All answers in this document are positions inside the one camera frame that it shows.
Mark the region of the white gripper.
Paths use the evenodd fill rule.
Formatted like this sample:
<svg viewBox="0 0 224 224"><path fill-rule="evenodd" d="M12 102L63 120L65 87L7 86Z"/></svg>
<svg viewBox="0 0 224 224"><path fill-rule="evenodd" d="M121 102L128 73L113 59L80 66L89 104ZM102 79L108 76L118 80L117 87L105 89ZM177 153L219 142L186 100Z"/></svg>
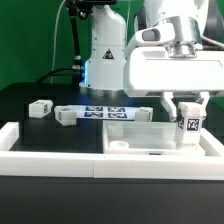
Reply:
<svg viewBox="0 0 224 224"><path fill-rule="evenodd" d="M129 97L161 95L171 122L177 119L173 94L198 92L196 102L205 114L210 94L224 91L224 52L198 51L196 58L170 58L164 47L139 47L127 59L123 79Z"/></svg>

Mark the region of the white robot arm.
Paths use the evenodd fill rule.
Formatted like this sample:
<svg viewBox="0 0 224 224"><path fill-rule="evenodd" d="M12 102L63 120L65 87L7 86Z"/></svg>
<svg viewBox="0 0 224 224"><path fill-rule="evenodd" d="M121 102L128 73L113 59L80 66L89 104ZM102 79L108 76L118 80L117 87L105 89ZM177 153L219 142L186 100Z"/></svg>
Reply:
<svg viewBox="0 0 224 224"><path fill-rule="evenodd" d="M92 53L80 87L96 95L120 91L158 97L172 121L206 116L209 98L224 91L224 47L207 34L223 31L215 0L144 0L135 33L109 6L93 7Z"/></svg>

